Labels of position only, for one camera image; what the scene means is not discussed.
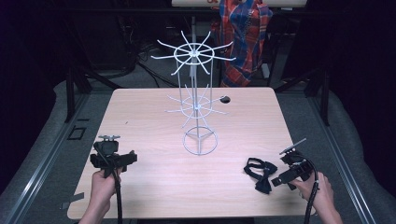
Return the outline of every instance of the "black curtain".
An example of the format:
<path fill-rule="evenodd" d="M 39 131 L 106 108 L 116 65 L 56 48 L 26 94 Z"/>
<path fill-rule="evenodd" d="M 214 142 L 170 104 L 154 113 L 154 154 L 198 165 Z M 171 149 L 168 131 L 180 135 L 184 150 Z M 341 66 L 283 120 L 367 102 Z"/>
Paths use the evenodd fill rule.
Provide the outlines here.
<path fill-rule="evenodd" d="M 331 90 L 359 132 L 366 163 L 396 197 L 396 7 L 366 1 L 359 8 L 333 59 Z"/>
<path fill-rule="evenodd" d="M 345 14 L 301 21 L 283 77 L 326 69 L 331 91 L 358 130 L 365 162 L 377 181 L 396 197 L 396 3 L 350 0 L 309 4 L 308 9 Z"/>
<path fill-rule="evenodd" d="M 0 3 L 2 154 L 0 190 L 18 171 L 54 106 L 53 88 L 65 79 L 58 26 L 36 2 Z"/>

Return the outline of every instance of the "hand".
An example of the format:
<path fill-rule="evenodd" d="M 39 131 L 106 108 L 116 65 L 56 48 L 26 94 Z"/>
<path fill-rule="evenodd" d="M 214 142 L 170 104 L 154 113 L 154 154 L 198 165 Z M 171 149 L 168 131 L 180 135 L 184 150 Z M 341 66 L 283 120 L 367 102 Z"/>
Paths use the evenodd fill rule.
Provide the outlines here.
<path fill-rule="evenodd" d="M 121 170 L 121 168 L 117 170 L 117 176 L 120 175 Z M 79 224 L 102 222 L 110 209 L 110 199 L 115 193 L 115 182 L 113 175 L 105 178 L 104 170 L 93 173 L 90 203 Z"/>
<path fill-rule="evenodd" d="M 317 210 L 320 219 L 323 223 L 343 223 L 339 213 L 334 207 L 332 184 L 321 172 L 318 172 L 318 181 L 318 192 L 314 200 L 314 208 Z M 308 200 L 315 183 L 315 175 L 311 174 L 309 179 L 304 182 L 295 179 L 290 181 L 290 183 L 297 187 L 303 194 L 303 197 Z"/>

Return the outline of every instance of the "stand base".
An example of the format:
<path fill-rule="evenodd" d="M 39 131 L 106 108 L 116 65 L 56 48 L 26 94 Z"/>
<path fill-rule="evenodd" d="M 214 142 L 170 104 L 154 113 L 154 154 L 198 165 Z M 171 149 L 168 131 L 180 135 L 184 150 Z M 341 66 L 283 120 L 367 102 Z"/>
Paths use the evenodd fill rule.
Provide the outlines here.
<path fill-rule="evenodd" d="M 218 136 L 208 127 L 193 127 L 184 134 L 183 145 L 191 154 L 206 155 L 217 147 Z"/>

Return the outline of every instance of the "forearm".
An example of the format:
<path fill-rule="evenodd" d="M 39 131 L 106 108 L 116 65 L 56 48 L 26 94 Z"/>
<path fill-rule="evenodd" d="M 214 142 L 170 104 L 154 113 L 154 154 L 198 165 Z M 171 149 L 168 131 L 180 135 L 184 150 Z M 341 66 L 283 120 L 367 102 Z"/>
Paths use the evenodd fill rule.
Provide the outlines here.
<path fill-rule="evenodd" d="M 109 205 L 102 206 L 97 203 L 90 203 L 88 205 L 87 210 L 82 216 L 81 221 L 78 224 L 85 224 L 85 223 L 101 223 L 103 217 L 105 216 L 106 212 L 108 211 Z"/>
<path fill-rule="evenodd" d="M 337 210 L 330 206 L 325 209 L 317 209 L 317 213 L 323 224 L 342 224 L 343 220 L 341 219 L 340 214 Z"/>

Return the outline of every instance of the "black chair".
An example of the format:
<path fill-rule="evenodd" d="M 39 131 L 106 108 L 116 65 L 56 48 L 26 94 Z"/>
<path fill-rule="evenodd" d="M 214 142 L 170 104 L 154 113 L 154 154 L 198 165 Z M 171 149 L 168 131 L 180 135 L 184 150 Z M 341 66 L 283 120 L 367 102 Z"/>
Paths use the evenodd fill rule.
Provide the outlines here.
<path fill-rule="evenodd" d="M 267 87 L 271 85 L 271 79 L 276 64 L 276 56 L 280 43 L 285 34 L 290 34 L 294 30 L 293 24 L 283 15 L 275 14 L 267 25 L 264 46 L 262 50 L 262 63 L 271 64 L 270 74 L 267 80 Z"/>

